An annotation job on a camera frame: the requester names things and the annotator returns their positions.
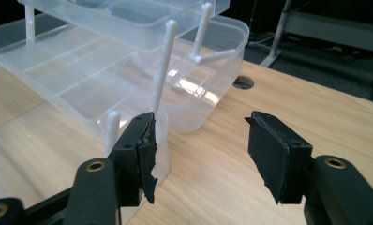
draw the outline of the clear plastic tray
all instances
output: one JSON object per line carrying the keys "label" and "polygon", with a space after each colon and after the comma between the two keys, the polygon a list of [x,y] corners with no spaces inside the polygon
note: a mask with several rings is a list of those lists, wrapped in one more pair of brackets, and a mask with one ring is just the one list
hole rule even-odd
{"label": "clear plastic tray", "polygon": [[[161,101],[170,125],[182,131],[198,128],[231,86],[248,37],[244,23],[215,17],[201,54],[232,52],[199,64],[189,57],[195,33],[176,39]],[[0,65],[102,138],[109,112],[119,112],[123,125],[149,111],[159,53],[70,24],[36,37],[35,43],[0,49]]]}
{"label": "clear plastic tray", "polygon": [[230,0],[19,0],[58,19],[122,41],[133,48],[159,47],[166,22],[178,22],[177,37],[199,25],[202,5],[212,3],[212,16],[229,7]]}

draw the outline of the wooden tabletop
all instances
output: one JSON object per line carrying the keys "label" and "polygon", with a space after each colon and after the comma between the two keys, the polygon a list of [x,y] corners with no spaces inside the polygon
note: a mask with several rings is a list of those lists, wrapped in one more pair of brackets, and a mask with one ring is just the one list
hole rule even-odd
{"label": "wooden tabletop", "polygon": [[[373,102],[244,62],[197,131],[171,130],[171,171],[129,224],[305,224],[303,204],[276,205],[247,153],[252,111],[273,114],[314,146],[353,163],[373,187]],[[0,69],[0,198],[25,206],[68,188],[103,143]]]}

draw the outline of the dark floor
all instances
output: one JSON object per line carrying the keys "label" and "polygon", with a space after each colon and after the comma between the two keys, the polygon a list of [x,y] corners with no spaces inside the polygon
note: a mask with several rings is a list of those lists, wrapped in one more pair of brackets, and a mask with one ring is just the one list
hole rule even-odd
{"label": "dark floor", "polygon": [[[259,64],[270,52],[272,36],[271,33],[252,35],[245,49],[245,60]],[[373,52],[288,35],[283,36],[279,49],[281,55],[270,68],[373,100]]]}

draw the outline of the stacked plastic organizer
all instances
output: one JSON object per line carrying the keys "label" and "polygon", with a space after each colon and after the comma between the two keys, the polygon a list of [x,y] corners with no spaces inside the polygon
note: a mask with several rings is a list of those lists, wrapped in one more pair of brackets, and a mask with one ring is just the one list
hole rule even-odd
{"label": "stacked plastic organizer", "polygon": [[[202,125],[239,74],[249,33],[244,23],[217,16],[229,0],[19,2],[27,39],[0,49],[0,66],[99,138],[111,113],[120,114],[122,128],[151,111],[165,74],[153,172],[159,182],[170,169],[168,125],[185,132]],[[35,36],[34,8],[69,24]],[[169,22],[173,39],[166,38]]]}

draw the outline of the light wood surface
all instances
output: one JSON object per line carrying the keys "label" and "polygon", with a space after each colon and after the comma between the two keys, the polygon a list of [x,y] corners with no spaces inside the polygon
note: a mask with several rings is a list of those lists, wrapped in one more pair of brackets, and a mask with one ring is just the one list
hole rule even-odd
{"label": "light wood surface", "polygon": [[[171,171],[129,224],[305,224],[303,204],[276,205],[247,153],[252,111],[277,116],[314,157],[350,161],[373,187],[373,102],[247,62],[242,75],[253,88],[232,87],[197,131],[170,131]],[[0,198],[52,196],[102,146],[0,69]]]}

